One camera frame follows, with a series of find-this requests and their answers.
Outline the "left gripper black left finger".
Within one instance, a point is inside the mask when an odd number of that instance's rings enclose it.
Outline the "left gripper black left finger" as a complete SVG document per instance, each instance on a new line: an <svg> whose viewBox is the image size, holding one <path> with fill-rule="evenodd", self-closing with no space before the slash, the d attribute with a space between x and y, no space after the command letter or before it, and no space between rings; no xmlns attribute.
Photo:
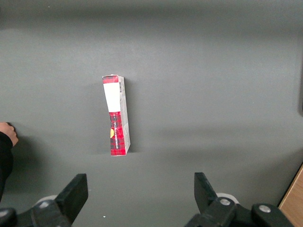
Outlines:
<svg viewBox="0 0 303 227"><path fill-rule="evenodd" d="M88 199L86 174L77 174L52 200L42 200L31 209L35 227L71 227Z"/></svg>

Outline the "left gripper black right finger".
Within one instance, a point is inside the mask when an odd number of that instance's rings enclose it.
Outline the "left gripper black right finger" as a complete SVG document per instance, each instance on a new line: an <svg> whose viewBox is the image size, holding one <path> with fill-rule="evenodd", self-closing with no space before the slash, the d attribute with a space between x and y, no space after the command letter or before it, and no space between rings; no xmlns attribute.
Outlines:
<svg viewBox="0 0 303 227"><path fill-rule="evenodd" d="M219 197L206 175L194 174L194 197L199 209L187 227L243 227L237 220L237 204L228 197Z"/></svg>

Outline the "person's bare hand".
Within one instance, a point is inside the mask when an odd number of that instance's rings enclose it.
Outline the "person's bare hand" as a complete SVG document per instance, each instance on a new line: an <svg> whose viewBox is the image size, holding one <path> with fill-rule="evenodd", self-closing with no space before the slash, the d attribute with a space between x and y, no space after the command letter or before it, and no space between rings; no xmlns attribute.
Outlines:
<svg viewBox="0 0 303 227"><path fill-rule="evenodd" d="M7 122L0 123L0 141L11 148L18 143L17 133L11 124Z"/></svg>

